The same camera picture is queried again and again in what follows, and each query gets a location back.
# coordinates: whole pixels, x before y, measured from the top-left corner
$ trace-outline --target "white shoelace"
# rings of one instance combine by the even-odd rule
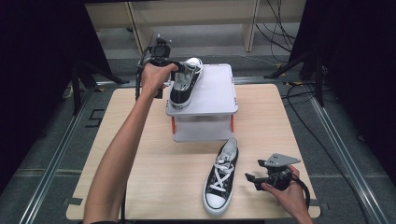
[[[216,183],[210,185],[210,188],[212,189],[216,189],[219,190],[221,192],[226,191],[226,189],[223,188],[223,182],[225,180],[228,179],[228,177],[230,176],[230,174],[233,172],[233,165],[231,164],[231,167],[227,167],[225,166],[225,164],[228,164],[228,162],[225,162],[224,160],[219,160],[219,163],[223,163],[223,164],[218,164],[217,162],[214,164],[215,166],[215,175],[216,175],[216,179],[218,180]],[[225,173],[226,175],[221,178],[219,175],[219,170],[221,170],[223,173]]]

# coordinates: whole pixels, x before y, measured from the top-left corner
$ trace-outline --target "hand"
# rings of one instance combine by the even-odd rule
[[[158,89],[163,89],[163,83],[169,79],[171,71],[176,71],[177,66],[173,63],[165,67],[157,67],[147,63],[142,73],[142,94],[148,93],[153,98],[157,95]]]
[[[289,165],[289,169],[294,176],[300,176],[294,166]],[[262,188],[273,194],[277,198],[276,205],[281,205],[298,223],[313,223],[305,205],[303,189],[298,183],[291,180],[289,187],[283,191],[266,183],[262,183]]]

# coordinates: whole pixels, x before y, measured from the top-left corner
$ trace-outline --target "black sneaker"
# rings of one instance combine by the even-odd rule
[[[195,83],[202,76],[204,66],[198,58],[190,58],[181,63],[185,67],[183,73],[176,73],[175,82],[170,94],[170,103],[174,109],[183,109],[190,104],[191,93]]]
[[[215,164],[205,182],[204,205],[212,215],[222,214],[233,194],[233,174],[238,159],[236,139],[230,138],[220,149]]]

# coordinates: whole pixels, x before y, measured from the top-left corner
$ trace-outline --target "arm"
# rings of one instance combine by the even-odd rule
[[[85,203],[83,223],[118,221],[120,205],[151,103],[172,70],[177,70],[174,64],[164,68],[151,64],[145,66],[140,97],[96,170]]]
[[[289,165],[289,168],[294,175],[300,175],[300,172],[294,166]],[[295,181],[290,181],[289,187],[283,191],[265,183],[262,183],[262,187],[277,198],[277,205],[281,205],[297,223],[314,223],[311,216],[309,216],[308,209],[306,209],[303,189]]]

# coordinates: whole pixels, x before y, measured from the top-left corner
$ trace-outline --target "wooden tabletop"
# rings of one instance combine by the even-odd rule
[[[224,214],[209,215],[204,209],[204,184],[225,141],[177,143],[172,139],[171,119],[165,114],[166,99],[154,100],[143,131],[127,189],[128,219],[268,219],[290,217],[268,192],[257,191],[245,173],[265,177],[257,160],[273,153],[300,159],[294,164],[316,199],[279,92],[273,84],[236,85],[238,112],[234,137],[239,157],[233,180],[233,196]],[[90,155],[76,187],[67,217],[82,219],[93,175],[107,146],[134,106],[134,89],[114,91]],[[311,205],[311,217],[320,209]]]

